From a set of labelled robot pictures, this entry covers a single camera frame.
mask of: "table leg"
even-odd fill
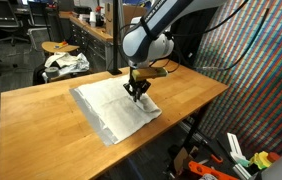
[[[195,131],[198,129],[198,127],[200,125],[200,122],[202,121],[202,118],[203,118],[205,112],[207,111],[209,105],[210,105],[210,103],[204,105],[200,109],[199,113],[194,113],[194,114],[190,115],[190,117],[192,117],[194,119],[194,122],[193,122],[193,124],[191,126],[191,129],[190,129],[190,131],[189,131],[187,137],[185,138],[185,140],[184,140],[184,142],[183,142],[181,147],[186,147],[186,146],[189,145],[189,142],[190,142],[193,134],[195,133]]]

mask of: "colorful wall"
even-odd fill
[[[209,27],[241,3],[243,0],[229,0]],[[282,1],[250,0],[235,17],[204,36],[195,66],[227,67],[235,62],[268,4],[269,15],[245,58],[230,71],[203,73],[230,88],[212,103],[200,130],[211,137],[232,132],[242,145],[282,153]]]

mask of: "stool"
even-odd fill
[[[49,54],[55,53],[55,52],[71,52],[74,50],[77,50],[79,46],[72,46],[72,45],[67,45],[61,48],[54,48],[55,46],[59,45],[57,42],[43,42],[41,44],[42,48],[49,52]]]

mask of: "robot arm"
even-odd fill
[[[130,80],[124,87],[134,101],[140,99],[150,86],[146,78],[164,76],[164,70],[147,67],[149,60],[165,57],[173,50],[171,38],[162,34],[173,22],[194,11],[217,7],[226,0],[157,0],[149,12],[125,34],[122,42],[123,52],[129,58]],[[138,68],[147,68],[145,78],[136,78]]]

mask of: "cabinet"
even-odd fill
[[[77,18],[71,17],[70,22],[75,45],[80,46],[77,51],[87,57],[90,70],[97,73],[113,66],[112,37],[105,34],[102,28],[91,28],[89,24]]]

